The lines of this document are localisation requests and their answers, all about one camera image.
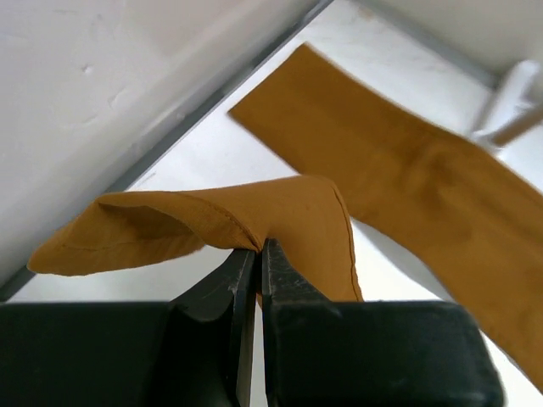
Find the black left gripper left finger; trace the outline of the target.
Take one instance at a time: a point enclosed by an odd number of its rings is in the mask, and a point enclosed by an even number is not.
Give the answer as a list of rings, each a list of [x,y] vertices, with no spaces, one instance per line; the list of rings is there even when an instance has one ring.
[[[236,250],[168,302],[3,305],[2,405],[248,405],[255,259]]]

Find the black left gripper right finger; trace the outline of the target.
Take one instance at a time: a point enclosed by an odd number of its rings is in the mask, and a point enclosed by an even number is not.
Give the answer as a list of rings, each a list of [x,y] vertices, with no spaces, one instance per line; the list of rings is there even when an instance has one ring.
[[[501,406],[472,316],[444,301],[334,302],[269,240],[262,259],[271,406]]]

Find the brown trousers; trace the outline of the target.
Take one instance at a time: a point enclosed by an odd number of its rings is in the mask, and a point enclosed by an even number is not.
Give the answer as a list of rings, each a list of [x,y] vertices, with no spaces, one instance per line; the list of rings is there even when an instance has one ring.
[[[350,222],[414,253],[486,335],[542,384],[542,196],[465,139],[407,113],[300,46],[231,116],[297,176],[95,199],[31,256],[85,276],[203,246],[288,260],[332,300],[362,298]]]

